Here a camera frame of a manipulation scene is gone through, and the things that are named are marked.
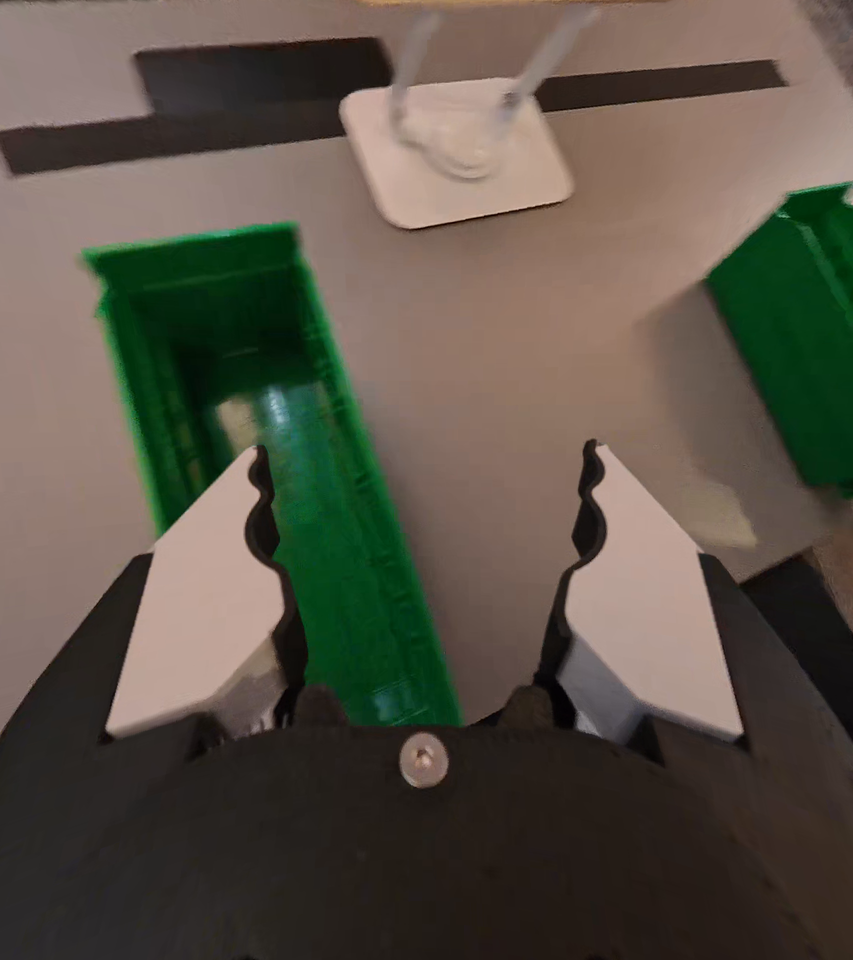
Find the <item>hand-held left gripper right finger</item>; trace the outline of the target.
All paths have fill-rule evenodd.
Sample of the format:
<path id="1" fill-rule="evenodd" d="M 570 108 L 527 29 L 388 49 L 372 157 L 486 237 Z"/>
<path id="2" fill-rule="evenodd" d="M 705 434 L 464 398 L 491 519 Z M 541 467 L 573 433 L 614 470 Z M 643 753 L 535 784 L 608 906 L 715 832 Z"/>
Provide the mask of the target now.
<path id="1" fill-rule="evenodd" d="M 745 732 L 705 555 L 596 439 L 585 443 L 571 540 L 534 682 L 561 727 L 627 744 L 649 718 L 724 742 Z"/>

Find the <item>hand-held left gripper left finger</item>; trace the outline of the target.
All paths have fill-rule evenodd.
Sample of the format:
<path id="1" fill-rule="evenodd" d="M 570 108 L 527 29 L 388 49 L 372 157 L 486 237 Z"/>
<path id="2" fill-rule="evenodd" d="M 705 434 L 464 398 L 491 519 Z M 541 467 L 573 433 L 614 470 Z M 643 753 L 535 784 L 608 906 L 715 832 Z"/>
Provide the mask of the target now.
<path id="1" fill-rule="evenodd" d="M 116 739 L 193 715 L 230 738 L 279 728 L 308 645 L 267 450 L 241 452 L 156 541 L 106 722 Z"/>

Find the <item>stack of nested green bins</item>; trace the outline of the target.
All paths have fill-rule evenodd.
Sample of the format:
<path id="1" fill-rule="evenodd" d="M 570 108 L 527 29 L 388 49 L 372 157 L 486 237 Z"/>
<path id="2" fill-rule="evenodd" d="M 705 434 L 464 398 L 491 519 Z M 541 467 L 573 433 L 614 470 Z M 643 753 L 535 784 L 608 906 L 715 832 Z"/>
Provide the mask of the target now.
<path id="1" fill-rule="evenodd" d="M 807 486 L 853 499 L 853 182 L 792 191 L 705 279 Z"/>

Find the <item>green plastic bin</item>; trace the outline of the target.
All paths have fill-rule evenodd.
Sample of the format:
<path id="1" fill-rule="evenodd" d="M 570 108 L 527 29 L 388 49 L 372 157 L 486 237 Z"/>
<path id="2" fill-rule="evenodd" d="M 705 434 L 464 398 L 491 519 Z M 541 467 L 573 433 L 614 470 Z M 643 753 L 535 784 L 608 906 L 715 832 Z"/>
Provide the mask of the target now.
<path id="1" fill-rule="evenodd" d="M 89 247 L 156 534 L 263 446 L 306 678 L 364 726 L 460 726 L 442 645 L 295 223 Z"/>

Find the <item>black table strip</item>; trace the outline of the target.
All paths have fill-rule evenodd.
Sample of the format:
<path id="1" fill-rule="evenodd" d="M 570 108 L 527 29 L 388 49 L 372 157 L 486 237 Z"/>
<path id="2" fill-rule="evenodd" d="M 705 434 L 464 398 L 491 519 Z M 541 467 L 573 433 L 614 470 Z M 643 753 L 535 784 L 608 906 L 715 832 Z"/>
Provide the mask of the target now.
<path id="1" fill-rule="evenodd" d="M 340 102 L 393 78 L 371 36 L 139 51 L 132 63 L 150 110 L 69 125 L 0 130 L 13 177 L 342 138 Z M 773 90 L 769 59 L 554 76 L 536 89 L 546 113 Z"/>

